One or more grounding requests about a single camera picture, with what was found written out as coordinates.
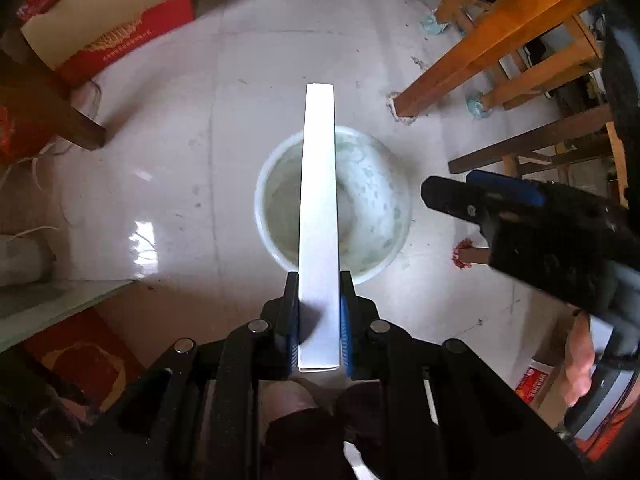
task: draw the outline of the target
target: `brown cardboard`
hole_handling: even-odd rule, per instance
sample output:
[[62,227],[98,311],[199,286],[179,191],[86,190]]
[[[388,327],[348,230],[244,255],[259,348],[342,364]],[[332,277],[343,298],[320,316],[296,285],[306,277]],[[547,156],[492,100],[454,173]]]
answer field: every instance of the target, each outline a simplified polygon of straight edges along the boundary
[[59,0],[31,18],[22,33],[34,52],[55,70],[86,45],[115,27],[138,20],[167,0]]

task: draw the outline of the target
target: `metal screw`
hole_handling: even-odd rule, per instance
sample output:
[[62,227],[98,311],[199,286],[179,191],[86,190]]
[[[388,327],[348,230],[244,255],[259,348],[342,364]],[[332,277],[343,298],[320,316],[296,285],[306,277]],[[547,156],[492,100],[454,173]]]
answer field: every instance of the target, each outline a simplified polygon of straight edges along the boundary
[[191,351],[191,349],[195,346],[195,343],[188,338],[178,339],[178,341],[174,344],[174,350],[178,352],[178,354],[186,354]]
[[447,339],[444,342],[444,348],[452,354],[462,354],[466,351],[466,345],[460,339]]
[[383,334],[385,332],[389,332],[389,330],[391,329],[391,325],[389,325],[389,323],[384,319],[377,319],[375,321],[372,321],[371,325],[369,326],[376,334]]
[[254,334],[259,334],[269,329],[269,323],[263,319],[254,319],[247,326]]

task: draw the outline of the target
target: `black pants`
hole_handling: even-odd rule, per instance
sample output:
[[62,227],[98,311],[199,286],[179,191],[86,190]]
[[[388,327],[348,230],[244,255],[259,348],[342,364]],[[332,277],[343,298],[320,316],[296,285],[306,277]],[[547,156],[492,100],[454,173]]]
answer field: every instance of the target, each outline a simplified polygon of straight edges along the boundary
[[274,420],[266,433],[263,476],[269,480],[355,480],[343,441],[356,446],[362,461],[382,478],[382,391],[379,383],[348,388],[334,415],[321,408]]

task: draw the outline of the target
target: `floor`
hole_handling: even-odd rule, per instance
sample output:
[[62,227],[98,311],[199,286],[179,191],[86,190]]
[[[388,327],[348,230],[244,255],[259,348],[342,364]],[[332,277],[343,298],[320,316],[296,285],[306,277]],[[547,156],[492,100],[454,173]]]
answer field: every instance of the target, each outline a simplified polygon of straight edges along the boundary
[[357,287],[414,337],[465,340],[507,382],[521,376],[557,305],[483,266],[459,270],[457,242],[477,229],[430,211],[421,182],[447,160],[558,118],[539,98],[475,120],[476,76],[415,123],[394,120],[401,91],[460,40],[420,26],[439,0],[196,0],[198,19],[104,70],[97,121],[112,138],[43,163],[45,222],[62,278],[141,278],[101,315],[142,364],[174,340],[223,338],[278,297],[285,273],[254,225],[258,172],[303,126],[305,86],[335,86],[337,124],[386,144],[413,199],[401,254]]

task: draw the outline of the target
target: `white plastic bucket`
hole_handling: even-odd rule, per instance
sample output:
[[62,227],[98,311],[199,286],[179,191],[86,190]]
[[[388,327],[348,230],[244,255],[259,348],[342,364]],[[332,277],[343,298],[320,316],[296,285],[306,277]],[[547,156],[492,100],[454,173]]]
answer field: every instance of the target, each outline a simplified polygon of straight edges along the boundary
[[[353,283],[370,280],[404,246],[411,198],[396,158],[378,140],[346,126],[335,127],[340,268]],[[298,270],[302,133],[279,145],[264,163],[254,196],[262,243],[280,266]]]

